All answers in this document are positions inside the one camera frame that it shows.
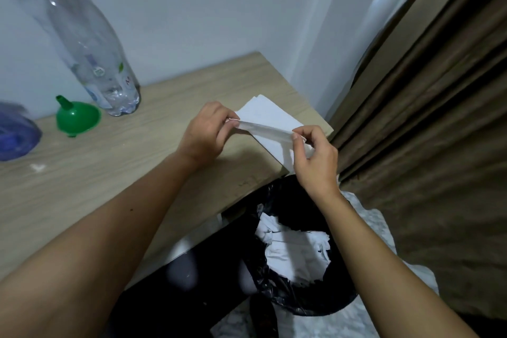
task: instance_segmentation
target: blue object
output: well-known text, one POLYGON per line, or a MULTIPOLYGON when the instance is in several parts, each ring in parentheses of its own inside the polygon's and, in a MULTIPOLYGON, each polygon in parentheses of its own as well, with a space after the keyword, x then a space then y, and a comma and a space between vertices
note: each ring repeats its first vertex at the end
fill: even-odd
POLYGON ((0 161, 27 155, 41 140, 42 132, 31 120, 0 104, 0 161))

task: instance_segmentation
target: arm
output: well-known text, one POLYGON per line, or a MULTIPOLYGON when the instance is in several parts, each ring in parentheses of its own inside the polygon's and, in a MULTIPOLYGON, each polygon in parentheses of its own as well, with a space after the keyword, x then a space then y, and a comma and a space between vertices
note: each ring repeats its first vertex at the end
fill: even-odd
POLYGON ((294 136, 298 181, 324 214, 377 332, 383 338, 477 338, 460 317, 406 267, 341 195, 336 183, 338 150, 318 126, 294 132, 315 147, 306 159, 301 137, 294 136))
POLYGON ((97 336, 181 186, 221 153, 236 123, 226 118, 239 119, 206 104, 177 151, 6 277, 0 336, 97 336))

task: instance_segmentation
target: plastic bottle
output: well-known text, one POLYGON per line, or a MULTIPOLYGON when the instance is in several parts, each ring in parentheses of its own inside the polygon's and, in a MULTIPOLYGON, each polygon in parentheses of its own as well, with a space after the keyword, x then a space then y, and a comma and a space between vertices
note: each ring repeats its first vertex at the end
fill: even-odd
POLYGON ((0 161, 28 154, 41 140, 42 132, 10 105, 0 103, 0 161))
POLYGON ((92 0, 18 0, 50 35, 61 59, 109 115, 136 110, 137 80, 115 31, 92 0))

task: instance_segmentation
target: green funnel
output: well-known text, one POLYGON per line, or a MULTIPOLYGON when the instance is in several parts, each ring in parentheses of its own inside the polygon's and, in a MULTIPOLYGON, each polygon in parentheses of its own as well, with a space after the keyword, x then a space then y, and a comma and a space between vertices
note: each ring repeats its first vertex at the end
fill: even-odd
POLYGON ((69 102, 61 95, 56 100, 61 106, 56 113, 56 125, 68 136, 73 138, 100 122, 100 110, 97 107, 83 102, 69 102))

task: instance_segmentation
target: black trash bag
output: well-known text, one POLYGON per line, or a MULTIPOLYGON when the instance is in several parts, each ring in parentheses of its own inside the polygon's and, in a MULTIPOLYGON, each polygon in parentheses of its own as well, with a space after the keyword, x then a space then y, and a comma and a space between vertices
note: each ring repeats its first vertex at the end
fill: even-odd
POLYGON ((280 178, 255 194, 254 203, 258 205, 247 206, 242 218, 246 220, 248 231, 251 232, 245 237, 243 260, 257 289, 271 302, 301 316, 329 315, 350 304, 358 295, 352 278, 324 216, 295 175, 280 178), (331 263, 322 281, 315 281, 308 287, 299 287, 269 268, 265 256, 267 245, 255 235, 262 212, 277 216, 281 224, 292 230, 323 231, 330 236, 331 249, 327 253, 331 263))

